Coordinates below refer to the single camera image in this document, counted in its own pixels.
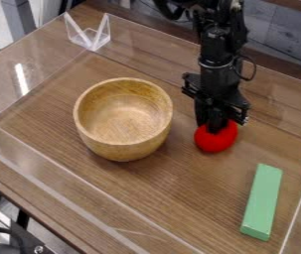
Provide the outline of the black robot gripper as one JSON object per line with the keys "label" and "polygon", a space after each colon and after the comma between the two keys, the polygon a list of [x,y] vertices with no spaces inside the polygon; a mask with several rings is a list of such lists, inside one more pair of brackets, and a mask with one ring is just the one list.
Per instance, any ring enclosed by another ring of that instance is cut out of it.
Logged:
{"label": "black robot gripper", "polygon": [[203,126],[209,120],[209,132],[218,134],[230,120],[240,125],[248,122],[251,103],[239,86],[250,78],[242,75],[242,57],[224,65],[200,63],[200,68],[200,73],[184,73],[183,92],[195,100],[197,125]]}

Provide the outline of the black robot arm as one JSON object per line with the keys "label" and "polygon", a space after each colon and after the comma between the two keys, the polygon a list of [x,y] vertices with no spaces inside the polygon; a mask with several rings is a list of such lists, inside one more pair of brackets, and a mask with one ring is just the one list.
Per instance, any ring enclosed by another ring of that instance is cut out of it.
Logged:
{"label": "black robot arm", "polygon": [[200,72],[183,74],[183,92],[195,99],[197,124],[219,134],[230,122],[244,125],[251,104],[240,93],[248,28],[244,23],[244,0],[153,0],[161,14],[172,21],[183,15],[193,22],[201,51]]}

